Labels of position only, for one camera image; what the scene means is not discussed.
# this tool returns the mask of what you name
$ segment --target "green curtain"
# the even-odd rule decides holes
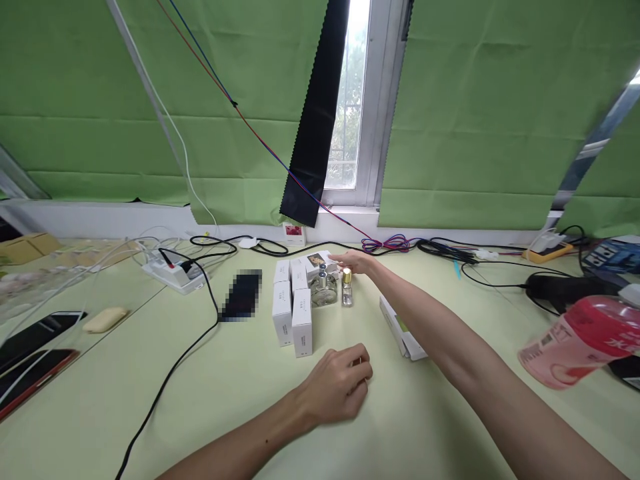
[[[175,3],[244,116],[288,165],[327,0]],[[279,224],[286,170],[240,120],[155,1],[119,4],[186,142],[198,196],[218,223]],[[191,207],[198,222],[211,223],[194,198]]]
[[[0,45],[0,143],[51,198],[189,201],[104,1],[2,2]]]
[[[640,235],[640,103],[589,168],[558,227],[576,224],[597,238]]]
[[[538,229],[640,61],[636,0],[417,0],[380,225]]]

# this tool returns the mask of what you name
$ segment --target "gold perfume bottle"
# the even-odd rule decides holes
[[[338,301],[338,284],[327,274],[327,266],[320,265],[318,276],[311,281],[311,302],[314,307],[330,305]]]
[[[342,306],[353,306],[353,292],[351,290],[351,269],[342,270]]]

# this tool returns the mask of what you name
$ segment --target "wrist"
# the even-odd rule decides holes
[[[372,257],[370,255],[367,255],[366,257],[364,257],[362,259],[363,263],[364,263],[364,269],[363,269],[363,273],[367,276],[371,276],[372,272],[375,270],[377,265],[380,265],[380,262],[378,262],[378,260],[376,260],[375,257]]]
[[[287,401],[288,410],[291,414],[292,428],[298,436],[314,430],[320,424],[316,416],[309,410],[301,387],[290,391],[284,400]]]

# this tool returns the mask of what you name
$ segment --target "black smartphone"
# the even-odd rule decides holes
[[[7,398],[0,403],[0,421],[42,388],[79,354],[78,350],[70,349],[42,350],[34,353],[16,368],[0,377],[0,397],[2,397],[13,383],[20,378],[20,375],[41,358],[38,364],[18,381],[7,395]]]
[[[221,321],[243,321],[252,317],[258,303],[261,284],[262,270],[244,270],[238,273],[222,307]]]
[[[86,312],[55,312],[16,333],[0,347],[0,375],[86,316]]]

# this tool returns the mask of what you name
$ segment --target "person's right hand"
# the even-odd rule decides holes
[[[329,258],[338,262],[340,267],[349,267],[354,273],[363,273],[367,275],[371,269],[371,265],[376,259],[366,253],[358,250],[348,250],[342,255],[330,255]]]
[[[362,343],[342,351],[330,349],[293,392],[313,427],[348,420],[360,412],[372,375]]]

